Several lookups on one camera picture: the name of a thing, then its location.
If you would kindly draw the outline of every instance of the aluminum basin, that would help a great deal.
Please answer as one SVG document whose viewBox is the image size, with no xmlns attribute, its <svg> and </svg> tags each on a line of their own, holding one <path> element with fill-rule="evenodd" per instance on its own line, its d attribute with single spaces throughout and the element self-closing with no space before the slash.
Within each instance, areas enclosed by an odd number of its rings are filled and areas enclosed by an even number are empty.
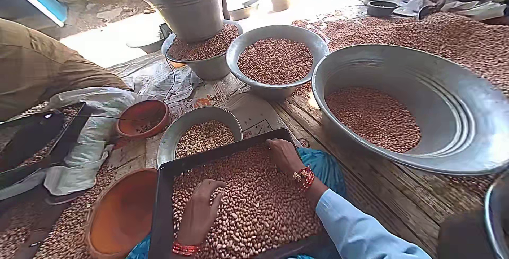
<svg viewBox="0 0 509 259">
<path fill-rule="evenodd" d="M 182 40 L 192 43 L 222 29 L 222 0 L 143 0 L 157 9 Z"/>
<path fill-rule="evenodd" d="M 500 171 L 509 162 L 507 98 L 452 61 L 406 47 L 351 46 L 324 57 L 311 82 L 327 132 L 396 163 L 436 173 L 481 175 Z M 325 96 L 349 86 L 375 88 L 406 105 L 420 127 L 419 144 L 405 153 L 391 152 L 343 125 Z"/>
<path fill-rule="evenodd" d="M 177 144 L 182 135 L 192 126 L 205 123 L 209 120 L 218 120 L 225 124 L 233 133 L 235 141 L 243 138 L 239 121 L 232 113 L 216 106 L 203 106 L 192 109 L 178 117 L 162 135 L 157 149 L 157 167 L 175 159 Z"/>
<path fill-rule="evenodd" d="M 239 35 L 242 34 L 242 27 L 236 21 L 223 20 L 225 24 L 233 24 L 237 27 Z M 175 34 L 169 35 L 162 45 L 162 55 L 168 58 L 169 61 L 175 63 L 182 63 L 188 65 L 194 73 L 203 80 L 212 81 L 225 77 L 230 74 L 230 69 L 226 64 L 226 51 L 202 60 L 181 60 L 172 57 L 168 54 L 169 48 L 175 41 Z"/>
<path fill-rule="evenodd" d="M 237 61 L 245 48 L 261 39 L 286 38 L 291 41 L 304 43 L 313 54 L 313 65 L 309 73 L 302 79 L 282 85 L 265 84 L 245 76 L 239 69 Z M 327 43 L 316 33 L 293 25 L 271 25 L 253 29 L 239 35 L 226 51 L 226 63 L 235 77 L 249 84 L 253 93 L 266 100 L 282 100 L 290 96 L 298 86 L 311 80 L 311 75 L 318 61 L 329 53 Z"/>
<path fill-rule="evenodd" d="M 509 259 L 506 242 L 506 232 L 509 231 L 509 171 L 490 186 L 485 197 L 484 214 L 486 233 L 493 253 L 497 259 Z"/>
</svg>

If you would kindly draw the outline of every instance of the woman's hand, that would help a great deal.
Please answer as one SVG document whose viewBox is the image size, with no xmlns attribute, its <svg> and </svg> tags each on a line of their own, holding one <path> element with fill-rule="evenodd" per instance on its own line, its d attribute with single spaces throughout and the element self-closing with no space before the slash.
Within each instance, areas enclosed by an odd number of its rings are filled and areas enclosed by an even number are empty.
<svg viewBox="0 0 509 259">
<path fill-rule="evenodd" d="M 221 198 L 225 194 L 220 192 L 210 205 L 212 192 L 218 187 L 226 187 L 224 182 L 206 179 L 202 181 L 187 201 L 180 222 L 177 241 L 182 245 L 199 246 L 209 233 L 212 223 L 217 217 L 217 210 Z"/>
<path fill-rule="evenodd" d="M 283 139 L 267 140 L 270 148 L 272 162 L 286 175 L 292 176 L 294 172 L 304 168 L 292 143 Z"/>
</svg>

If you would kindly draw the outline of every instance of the finger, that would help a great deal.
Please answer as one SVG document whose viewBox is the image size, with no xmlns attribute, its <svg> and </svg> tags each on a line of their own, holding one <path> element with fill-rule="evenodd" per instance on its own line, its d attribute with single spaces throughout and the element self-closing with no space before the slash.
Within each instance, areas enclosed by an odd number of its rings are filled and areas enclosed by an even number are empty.
<svg viewBox="0 0 509 259">
<path fill-rule="evenodd" d="M 216 218 L 217 216 L 217 211 L 219 210 L 220 208 L 220 204 L 221 204 L 221 198 L 225 195 L 225 192 L 224 191 L 221 191 L 217 196 L 216 198 L 214 198 L 214 201 L 212 202 L 212 206 L 210 206 L 210 213 L 212 214 L 212 218 Z"/>
<path fill-rule="evenodd" d="M 203 190 L 208 195 L 212 195 L 212 192 L 218 187 L 226 187 L 226 183 L 222 181 L 215 181 L 213 179 L 206 179 L 200 186 L 200 190 Z"/>
</svg>

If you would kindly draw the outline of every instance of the light blue sleeve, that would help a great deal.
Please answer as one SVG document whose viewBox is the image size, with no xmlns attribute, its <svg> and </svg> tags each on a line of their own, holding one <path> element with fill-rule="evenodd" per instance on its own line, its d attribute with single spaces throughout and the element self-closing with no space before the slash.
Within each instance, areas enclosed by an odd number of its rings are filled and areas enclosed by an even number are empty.
<svg viewBox="0 0 509 259">
<path fill-rule="evenodd" d="M 318 201 L 316 213 L 342 259 L 430 258 L 330 189 Z"/>
</svg>

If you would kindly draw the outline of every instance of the red bangle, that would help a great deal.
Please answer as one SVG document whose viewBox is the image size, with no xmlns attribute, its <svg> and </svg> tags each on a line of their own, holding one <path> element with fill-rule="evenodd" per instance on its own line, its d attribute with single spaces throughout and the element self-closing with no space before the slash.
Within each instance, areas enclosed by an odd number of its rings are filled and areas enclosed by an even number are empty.
<svg viewBox="0 0 509 259">
<path fill-rule="evenodd" d="M 302 168 L 300 171 L 294 172 L 293 178 L 302 185 L 299 187 L 299 190 L 305 192 L 309 189 L 313 181 L 315 180 L 315 174 L 309 167 Z"/>
<path fill-rule="evenodd" d="M 200 251 L 198 246 L 193 245 L 182 245 L 176 240 L 173 242 L 172 252 L 181 256 L 194 256 Z"/>
</svg>

